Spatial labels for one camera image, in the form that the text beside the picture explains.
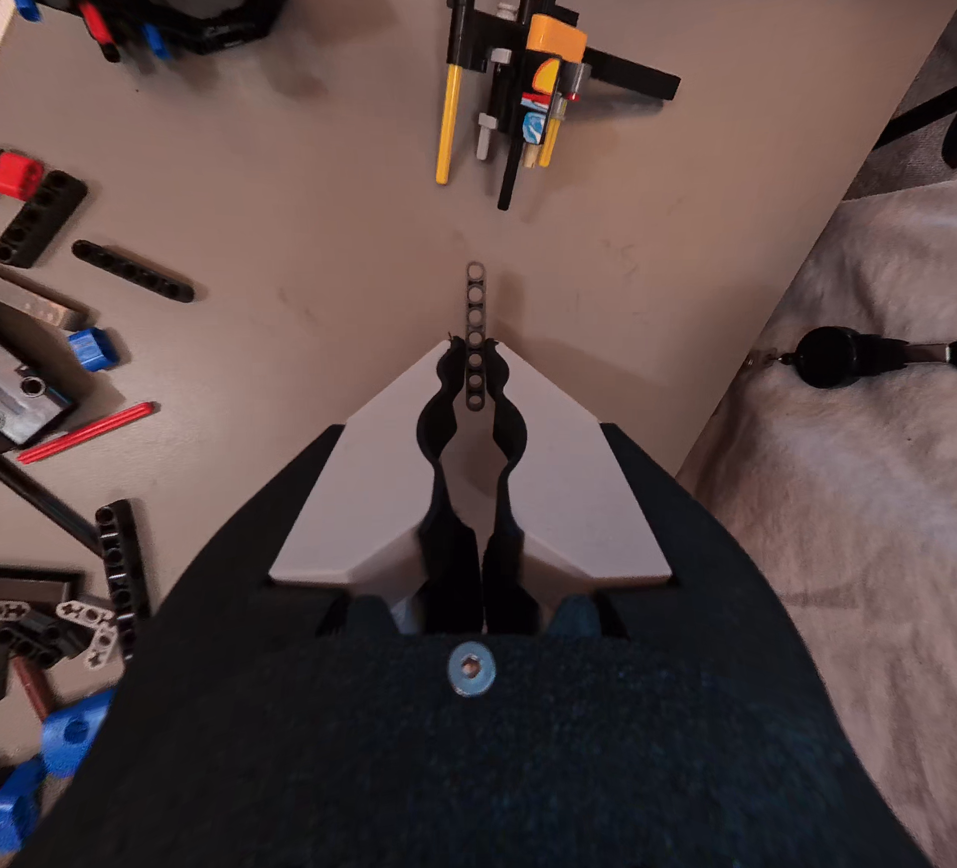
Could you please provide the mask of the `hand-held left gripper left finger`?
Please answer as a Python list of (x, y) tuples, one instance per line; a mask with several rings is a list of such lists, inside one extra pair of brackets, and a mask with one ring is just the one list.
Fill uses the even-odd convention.
[(458, 430), (465, 342), (446, 339), (343, 425), (269, 575), (413, 600), (424, 633), (482, 628), (477, 538), (453, 508), (441, 455)]

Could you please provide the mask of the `thin grey lego beam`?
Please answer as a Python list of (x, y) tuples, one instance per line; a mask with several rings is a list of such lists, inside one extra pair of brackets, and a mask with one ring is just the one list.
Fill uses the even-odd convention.
[(466, 268), (465, 292), (465, 405), (477, 413), (486, 400), (486, 274), (484, 264), (471, 261)]

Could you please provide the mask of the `long black lego beam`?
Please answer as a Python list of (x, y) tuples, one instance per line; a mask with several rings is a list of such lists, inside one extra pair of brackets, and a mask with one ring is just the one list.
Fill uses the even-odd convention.
[(126, 499), (103, 505), (96, 511), (94, 522), (118, 645), (128, 665), (152, 613), (133, 506)]

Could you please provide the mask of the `red lego axle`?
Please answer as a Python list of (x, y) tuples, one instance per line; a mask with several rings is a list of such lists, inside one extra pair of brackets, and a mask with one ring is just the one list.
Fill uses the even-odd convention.
[(159, 410), (159, 404), (153, 401), (138, 403), (108, 417), (95, 420), (78, 429), (66, 432), (49, 441), (34, 445), (19, 453), (14, 458), (15, 462), (21, 465), (32, 465), (41, 462), (113, 433), (114, 431), (118, 431), (137, 421), (151, 417), (158, 413)]

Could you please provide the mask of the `small blue lego connector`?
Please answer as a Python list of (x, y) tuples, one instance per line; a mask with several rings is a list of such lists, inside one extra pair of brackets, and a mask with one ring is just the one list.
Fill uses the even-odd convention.
[(86, 372), (103, 372), (117, 366), (121, 357), (108, 333), (88, 327), (68, 334), (67, 343), (81, 368)]

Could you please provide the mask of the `light grey lego liftarm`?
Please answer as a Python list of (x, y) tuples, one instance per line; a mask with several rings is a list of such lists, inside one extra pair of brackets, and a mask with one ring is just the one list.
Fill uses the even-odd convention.
[(62, 620), (92, 634), (83, 652), (84, 664), (89, 670), (102, 670), (119, 651), (116, 614), (112, 608), (80, 598), (57, 603), (54, 611)]

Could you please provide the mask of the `thin black lego beam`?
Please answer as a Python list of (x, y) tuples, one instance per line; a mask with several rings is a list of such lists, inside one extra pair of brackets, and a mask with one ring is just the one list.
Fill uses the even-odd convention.
[(71, 252), (81, 262), (163, 297), (182, 303), (195, 300), (193, 286), (148, 264), (90, 240), (76, 240)]

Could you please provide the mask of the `long black lego axle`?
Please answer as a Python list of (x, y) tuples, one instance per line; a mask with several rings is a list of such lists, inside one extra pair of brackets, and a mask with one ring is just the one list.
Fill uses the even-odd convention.
[(1, 456), (1, 482), (46, 519), (66, 532), (87, 550), (102, 558), (102, 547), (96, 527), (63, 503), (51, 492)]

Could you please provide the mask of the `black and grey lego panel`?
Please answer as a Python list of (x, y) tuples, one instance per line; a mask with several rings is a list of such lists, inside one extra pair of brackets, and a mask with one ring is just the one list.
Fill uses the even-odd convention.
[(21, 450), (59, 428), (77, 402), (48, 382), (35, 367), (1, 345), (2, 451)]

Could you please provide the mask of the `black lego angle connector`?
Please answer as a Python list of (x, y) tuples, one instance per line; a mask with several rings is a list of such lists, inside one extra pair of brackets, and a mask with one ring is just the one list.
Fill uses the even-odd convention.
[(82, 627), (21, 601), (1, 603), (1, 643), (13, 655), (49, 669), (61, 659), (74, 659), (89, 645)]

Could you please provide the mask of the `thick grey lego beam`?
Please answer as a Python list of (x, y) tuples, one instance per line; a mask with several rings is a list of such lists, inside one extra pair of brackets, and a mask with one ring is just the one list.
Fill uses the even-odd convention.
[(30, 319), (74, 333), (87, 327), (87, 314), (41, 294), (7, 276), (1, 276), (1, 305)]

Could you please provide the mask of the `large blue lego connector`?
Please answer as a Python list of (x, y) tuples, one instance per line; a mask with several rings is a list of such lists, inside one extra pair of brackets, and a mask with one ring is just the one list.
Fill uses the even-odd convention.
[(44, 720), (40, 757), (47, 774), (59, 779), (76, 775), (102, 728), (115, 694), (115, 687), (108, 688), (59, 709)]
[(37, 755), (1, 769), (1, 856), (19, 852), (39, 819), (39, 792), (46, 777)]

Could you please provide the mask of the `thick black lego beam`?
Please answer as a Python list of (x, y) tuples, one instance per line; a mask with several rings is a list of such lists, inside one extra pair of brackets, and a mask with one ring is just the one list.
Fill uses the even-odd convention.
[(87, 184), (65, 171), (46, 173), (1, 236), (1, 264), (30, 268), (42, 257), (88, 194)]

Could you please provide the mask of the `black table leg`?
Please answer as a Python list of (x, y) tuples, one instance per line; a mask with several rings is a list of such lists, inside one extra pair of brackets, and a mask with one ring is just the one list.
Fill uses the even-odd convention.
[(892, 118), (879, 134), (872, 150), (893, 143), (956, 113), (956, 87)]

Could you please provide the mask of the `black lego frame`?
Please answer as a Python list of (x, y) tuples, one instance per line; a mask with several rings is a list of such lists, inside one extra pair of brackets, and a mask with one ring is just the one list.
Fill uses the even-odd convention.
[(54, 607), (78, 596), (85, 580), (83, 572), (44, 571), (1, 567), (1, 601), (24, 602), (35, 608)]

